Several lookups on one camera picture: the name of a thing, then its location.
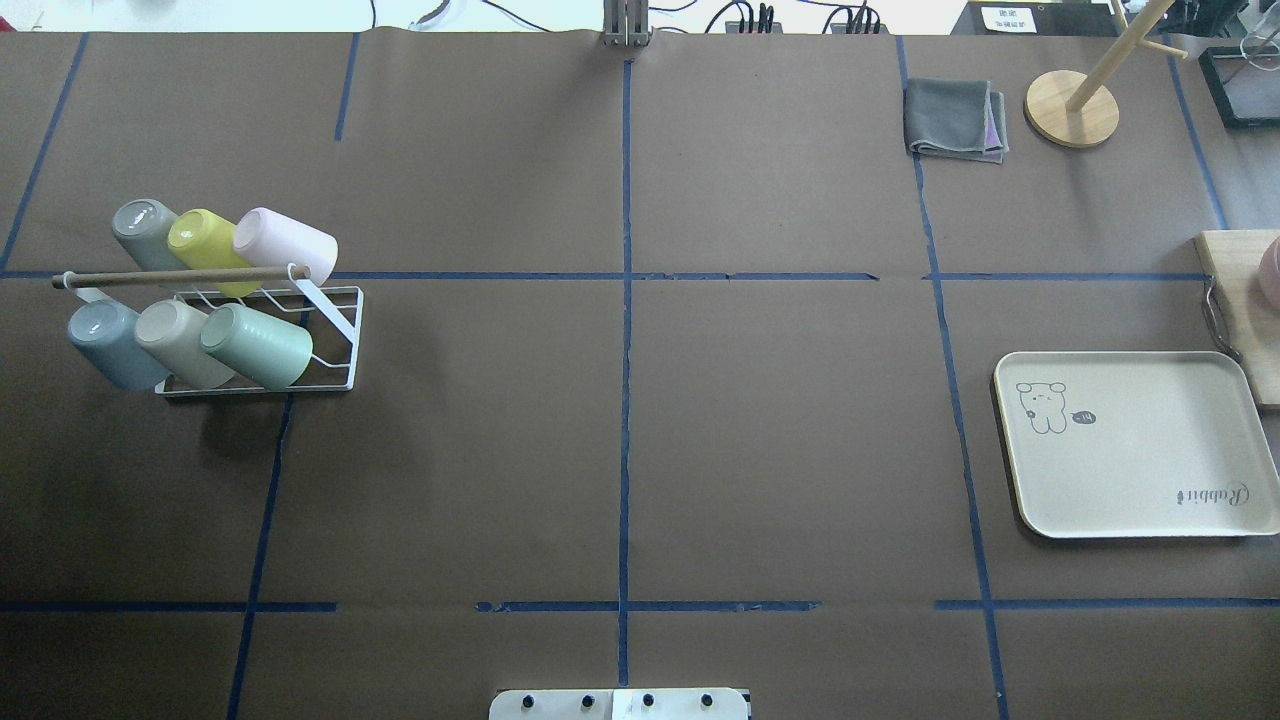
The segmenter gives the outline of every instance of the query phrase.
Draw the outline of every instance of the pink cup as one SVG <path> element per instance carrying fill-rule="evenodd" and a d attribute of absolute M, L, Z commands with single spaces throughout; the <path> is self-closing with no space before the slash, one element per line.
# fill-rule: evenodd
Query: pink cup
<path fill-rule="evenodd" d="M 1280 264 L 1276 264 L 1280 258 L 1280 237 L 1267 246 L 1267 251 L 1262 254 L 1262 263 L 1258 264 L 1258 284 L 1262 286 L 1262 295 L 1267 296 L 1267 301 L 1271 306 L 1280 310 Z"/>

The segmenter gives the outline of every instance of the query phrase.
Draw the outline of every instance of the white floor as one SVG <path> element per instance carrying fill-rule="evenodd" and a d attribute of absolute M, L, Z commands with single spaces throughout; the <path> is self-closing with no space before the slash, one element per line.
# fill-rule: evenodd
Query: white floor
<path fill-rule="evenodd" d="M 550 29 L 600 29 L 602 0 L 494 0 Z M 650 0 L 678 8 L 689 0 Z M 440 0 L 375 0 L 378 24 L 408 27 Z M 696 0 L 678 13 L 650 13 L 654 27 L 703 32 L 724 0 Z M 785 32 L 815 33 L 832 8 L 773 0 Z M 947 35 L 965 0 L 872 0 L 895 35 Z M 349 32 L 372 20 L 369 0 L 0 0 L 0 17 L 18 29 L 45 32 Z M 736 19 L 730 10 L 723 19 Z M 481 0 L 451 0 L 426 31 L 529 31 Z"/>

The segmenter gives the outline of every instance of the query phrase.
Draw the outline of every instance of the round wooden base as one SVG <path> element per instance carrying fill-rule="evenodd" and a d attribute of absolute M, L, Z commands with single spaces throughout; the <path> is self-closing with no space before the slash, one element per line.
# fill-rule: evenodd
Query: round wooden base
<path fill-rule="evenodd" d="M 1093 147 L 1111 137 L 1120 124 L 1120 108 L 1106 86 L 1089 97 L 1078 113 L 1066 110 L 1066 100 L 1084 82 L 1085 74 L 1075 70 L 1053 70 L 1042 74 L 1027 88 L 1027 122 L 1037 132 L 1068 147 Z"/>

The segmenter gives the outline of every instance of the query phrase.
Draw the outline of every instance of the towel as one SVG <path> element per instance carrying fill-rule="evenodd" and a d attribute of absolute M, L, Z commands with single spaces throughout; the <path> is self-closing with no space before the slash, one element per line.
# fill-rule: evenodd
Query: towel
<path fill-rule="evenodd" d="M 1005 94 L 987 81 L 911 78 L 902 97 L 906 147 L 920 155 L 1002 163 Z"/>

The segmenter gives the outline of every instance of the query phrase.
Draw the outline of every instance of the cutting board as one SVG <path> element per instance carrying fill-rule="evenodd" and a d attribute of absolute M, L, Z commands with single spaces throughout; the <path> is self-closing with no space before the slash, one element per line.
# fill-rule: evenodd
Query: cutting board
<path fill-rule="evenodd" d="M 1244 359 L 1253 401 L 1280 407 L 1280 310 L 1267 302 L 1258 284 L 1258 263 L 1280 229 L 1204 231 L 1196 236 L 1204 272 L 1213 275 L 1213 291 L 1228 337 Z"/>

